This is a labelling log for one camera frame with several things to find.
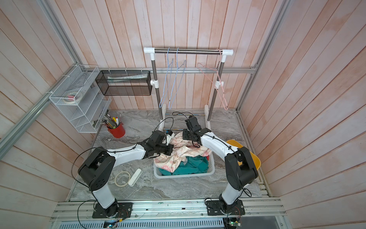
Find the cream pink print jacket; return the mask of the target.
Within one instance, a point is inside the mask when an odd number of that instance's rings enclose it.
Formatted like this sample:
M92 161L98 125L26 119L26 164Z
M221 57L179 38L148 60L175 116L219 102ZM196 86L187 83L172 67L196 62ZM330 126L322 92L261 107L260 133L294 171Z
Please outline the cream pink print jacket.
M174 145L173 152L170 156L166 156L161 154L157 158L154 159L154 165L160 166L170 161L173 163L179 164L180 161L186 161L187 157L208 157L213 152L207 147L201 146L196 142L183 140L182 132L179 132L174 138L171 140L171 144Z

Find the green jacket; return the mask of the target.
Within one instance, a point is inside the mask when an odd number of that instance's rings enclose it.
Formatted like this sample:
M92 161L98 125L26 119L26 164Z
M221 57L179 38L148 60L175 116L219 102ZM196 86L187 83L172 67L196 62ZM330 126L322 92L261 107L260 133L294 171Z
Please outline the green jacket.
M208 171L209 163L206 157L187 157L186 161L180 161L179 164L172 161L162 164L158 170L163 176L178 176L178 175L191 175L202 174Z

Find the light blue hanger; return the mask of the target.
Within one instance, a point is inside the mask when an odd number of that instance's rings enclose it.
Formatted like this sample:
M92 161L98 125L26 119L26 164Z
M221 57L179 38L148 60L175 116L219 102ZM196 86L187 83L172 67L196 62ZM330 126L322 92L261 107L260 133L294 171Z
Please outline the light blue hanger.
M169 51L170 48L167 49L167 71L164 78L164 84L163 84L163 95L161 97L159 107L161 108L163 104L165 103L166 99L169 97L169 78L171 77L171 72L173 68L173 59L169 58Z
M171 86L171 92L169 93L169 100L168 100L168 108L172 110L173 108L176 108L177 106L177 97L178 92L181 87L183 76L185 74L185 69L187 67L187 60L182 59L181 61L178 58L180 48L176 48L175 50L175 67L176 70L173 72L174 76L171 79L172 86Z

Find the pink hanger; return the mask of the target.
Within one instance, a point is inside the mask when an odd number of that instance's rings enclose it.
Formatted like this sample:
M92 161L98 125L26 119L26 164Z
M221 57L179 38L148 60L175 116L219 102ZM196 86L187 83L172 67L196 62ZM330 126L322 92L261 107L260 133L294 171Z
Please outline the pink hanger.
M214 84L214 89L213 89L213 96L212 96L212 100L211 100L211 104L210 104L210 108L209 108L210 112L213 111L214 104L215 104L215 101L216 101L216 97L219 94L219 92L218 92L219 88L223 87L223 83L222 83L222 80L221 80L221 75L222 75L222 72L223 72L226 57L228 55L230 56L230 55L233 54L232 50L217 49L217 52L220 54L221 61L220 61L219 67L215 70L216 74L217 74L217 78L216 78L215 81L212 81L212 83ZM223 91L223 96L220 97L220 100L221 100L221 103L225 106L225 110L227 110L228 109L228 104L227 104L227 101L225 99L225 91L224 91L223 88L222 88L222 91Z

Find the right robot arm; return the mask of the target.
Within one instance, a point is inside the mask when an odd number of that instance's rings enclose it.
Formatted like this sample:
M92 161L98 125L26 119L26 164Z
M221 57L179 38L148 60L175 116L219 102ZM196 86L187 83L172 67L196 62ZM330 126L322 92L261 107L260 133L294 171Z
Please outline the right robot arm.
M201 128L195 116L189 116L185 123L187 128L183 130L184 140L208 148L225 162L228 185L218 200L205 199L208 215L244 215L240 197L244 193L251 196L247 186L258 177L258 169L251 152L246 147L232 146L217 137L211 130Z

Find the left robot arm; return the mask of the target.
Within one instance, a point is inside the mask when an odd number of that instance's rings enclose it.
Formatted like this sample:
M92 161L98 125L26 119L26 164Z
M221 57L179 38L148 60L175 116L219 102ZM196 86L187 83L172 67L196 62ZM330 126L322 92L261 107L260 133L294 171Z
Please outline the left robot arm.
M92 218L130 217L132 203L119 204L109 188L108 180L112 170L131 161L154 158L161 154L171 155L173 145L170 141L173 137L172 131L155 130L149 138L130 147L95 148L78 169L78 175L97 201Z

